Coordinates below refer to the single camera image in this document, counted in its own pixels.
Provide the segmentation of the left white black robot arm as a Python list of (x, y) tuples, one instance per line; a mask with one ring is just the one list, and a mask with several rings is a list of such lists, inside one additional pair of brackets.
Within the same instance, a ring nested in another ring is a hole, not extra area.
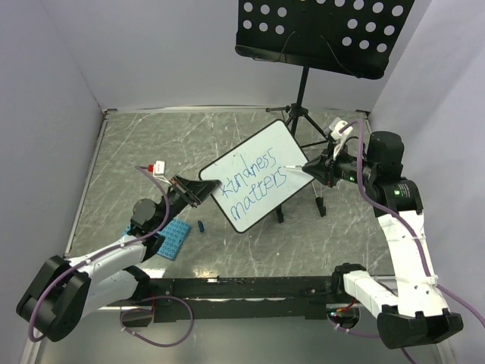
[(187, 206), (202, 204), (219, 180), (188, 180), (175, 175), (162, 198), (140, 199), (133, 207), (127, 232), (95, 252), (65, 259), (47, 259), (17, 304), (16, 313), (28, 323), (32, 342), (64, 339), (82, 318), (117, 301), (144, 303), (150, 278), (138, 264), (161, 248), (161, 231)]

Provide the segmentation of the white board with black frame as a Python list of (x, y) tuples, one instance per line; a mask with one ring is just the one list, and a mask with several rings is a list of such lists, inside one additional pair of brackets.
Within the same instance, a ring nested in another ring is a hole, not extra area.
[(245, 233), (286, 199), (313, 181), (308, 162), (282, 120), (275, 120), (199, 171), (200, 180), (220, 180), (212, 198), (238, 234)]

